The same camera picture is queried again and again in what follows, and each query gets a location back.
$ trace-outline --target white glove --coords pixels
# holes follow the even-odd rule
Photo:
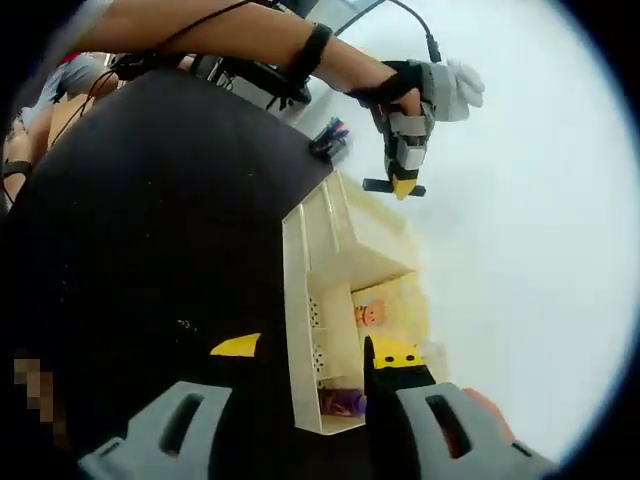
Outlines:
[[[427,64],[431,71],[432,103],[435,119],[440,122],[459,122],[469,118],[469,105],[483,104],[484,83],[478,72],[457,60],[447,65]]]

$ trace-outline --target purple bottle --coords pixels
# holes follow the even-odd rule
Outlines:
[[[318,390],[320,413],[338,417],[361,417],[367,409],[362,390],[324,388]]]

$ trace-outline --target gray plastic part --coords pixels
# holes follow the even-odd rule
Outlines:
[[[423,479],[541,479],[554,465],[503,436],[495,417],[451,383],[396,392],[413,430]],[[471,448],[452,458],[427,399],[441,397],[458,419]]]
[[[129,422],[127,438],[112,438],[79,462],[96,479],[194,479],[209,478],[211,448],[231,389],[178,382]],[[176,455],[160,448],[161,439],[174,415],[189,397],[197,407],[180,451]]]

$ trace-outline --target white wall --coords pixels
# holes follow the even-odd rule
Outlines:
[[[453,380],[493,398],[516,435],[564,458],[618,379],[640,279],[640,183],[619,92],[588,41],[542,0],[407,0],[443,56],[476,67],[485,106],[439,124],[409,217],[425,259],[433,335]],[[419,25],[394,5],[343,38],[380,59],[419,58]],[[383,146],[355,101],[314,82],[292,120],[353,132],[341,168],[381,177]]]

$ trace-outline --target black table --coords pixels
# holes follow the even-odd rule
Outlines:
[[[6,268],[24,342],[65,390],[77,455],[187,380],[237,387],[218,452],[231,478],[369,476],[362,429],[293,428],[281,219],[331,171],[307,143],[167,70],[103,100],[43,159],[10,214]],[[254,332],[260,361],[208,355]]]

